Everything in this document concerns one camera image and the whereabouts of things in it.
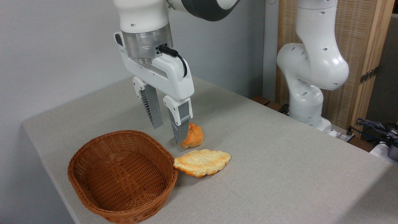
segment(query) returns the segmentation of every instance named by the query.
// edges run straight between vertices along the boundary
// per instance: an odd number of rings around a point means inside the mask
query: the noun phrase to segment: bread roll
[[[203,143],[203,132],[199,125],[189,124],[188,136],[185,141],[183,141],[180,146],[184,149],[189,147],[196,147]]]

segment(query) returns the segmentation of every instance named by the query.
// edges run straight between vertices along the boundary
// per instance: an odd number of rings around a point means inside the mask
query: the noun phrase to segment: basket rim
[[[95,137],[95,138],[91,139],[90,141],[88,141],[87,143],[85,143],[80,149],[78,149],[78,150],[76,151],[76,153],[73,155],[73,157],[71,158],[71,160],[70,160],[70,162],[69,162],[69,165],[68,165],[68,172],[67,172],[67,173],[68,173],[69,181],[70,181],[70,182],[73,182],[73,183],[72,183],[72,187],[73,187],[73,189],[74,189],[75,191],[78,191],[77,196],[78,196],[78,198],[82,201],[83,205],[84,205],[87,209],[89,209],[89,210],[91,210],[91,211],[94,209],[94,210],[97,212],[97,214],[99,214],[99,213],[104,213],[104,214],[127,214],[127,213],[132,213],[132,212],[134,212],[135,210],[139,209],[140,207],[144,207],[144,206],[145,206],[145,207],[148,207],[148,209],[145,209],[144,211],[142,211],[142,212],[140,212],[140,213],[143,213],[143,212],[145,212],[145,211],[147,211],[147,210],[151,210],[151,209],[153,209],[157,204],[159,204],[160,202],[164,201],[164,197],[165,197],[165,196],[167,196],[167,197],[166,197],[166,200],[167,200],[169,194],[170,194],[171,191],[173,190],[174,185],[175,185],[175,183],[176,183],[176,181],[177,181],[178,170],[177,170],[176,168],[173,167],[173,174],[172,174],[171,180],[167,183],[167,186],[166,186],[165,190],[164,190],[159,196],[157,196],[156,198],[154,198],[151,202],[146,203],[146,204],[144,204],[144,205],[142,205],[142,206],[138,206],[138,207],[136,207],[136,208],[132,208],[132,209],[129,209],[129,210],[123,210],[123,211],[105,210],[105,209],[102,209],[102,208],[99,208],[99,207],[95,206],[95,205],[88,199],[88,197],[86,196],[86,194],[81,190],[81,186],[80,186],[80,184],[78,183],[76,177],[75,177],[74,174],[73,174],[73,167],[74,167],[74,165],[75,165],[75,163],[76,163],[77,158],[79,157],[79,155],[82,154],[82,153],[85,151],[87,145],[89,145],[90,143],[92,143],[93,141],[95,141],[95,140],[97,140],[97,139],[99,139],[99,138],[105,138],[105,137],[109,137],[109,136],[112,136],[112,135],[115,135],[115,134],[119,134],[119,133],[140,134],[140,135],[142,135],[142,136],[148,138],[148,140],[150,140],[152,143],[155,143],[155,144],[159,147],[159,149],[160,149],[161,151],[163,151],[163,152],[166,154],[166,156],[170,159],[170,161],[171,161],[172,164],[174,163],[174,158],[173,158],[173,156],[170,154],[170,152],[167,151],[160,143],[158,143],[154,138],[152,138],[150,135],[148,135],[148,134],[145,133],[145,132],[136,131],[136,130],[119,130],[119,131],[114,131],[114,132],[106,133],[106,134],[103,134],[103,135],[101,135],[101,136],[98,136],[98,137]]]

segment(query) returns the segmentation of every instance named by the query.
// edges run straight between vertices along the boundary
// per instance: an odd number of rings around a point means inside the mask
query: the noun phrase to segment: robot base
[[[326,120],[323,117],[320,117],[318,120],[316,121],[312,121],[312,122],[303,122],[304,124],[307,124],[309,126],[312,126],[313,128],[316,128],[322,132],[325,132],[333,137],[336,137],[337,133],[336,131],[334,131],[332,129],[332,124],[330,123],[330,121]]]

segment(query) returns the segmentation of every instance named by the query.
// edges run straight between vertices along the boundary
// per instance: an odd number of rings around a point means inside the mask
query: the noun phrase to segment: woven panel
[[[336,41],[349,65],[347,82],[334,91],[322,90],[324,104],[322,116],[341,128],[350,123],[357,95],[358,78],[361,76],[363,57],[369,39],[369,18],[373,17],[375,2],[371,0],[340,0],[336,14]],[[301,43],[295,31],[297,0],[279,2],[278,50],[288,43]],[[277,69],[276,102],[289,102],[286,80]]]

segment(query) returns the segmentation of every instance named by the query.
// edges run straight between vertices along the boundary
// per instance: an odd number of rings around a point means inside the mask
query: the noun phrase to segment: metal hinge
[[[368,81],[373,76],[375,76],[377,74],[377,69],[378,69],[378,66],[375,67],[374,69],[370,70],[369,72],[363,74],[361,76],[361,81],[359,83],[362,84],[362,83]]]

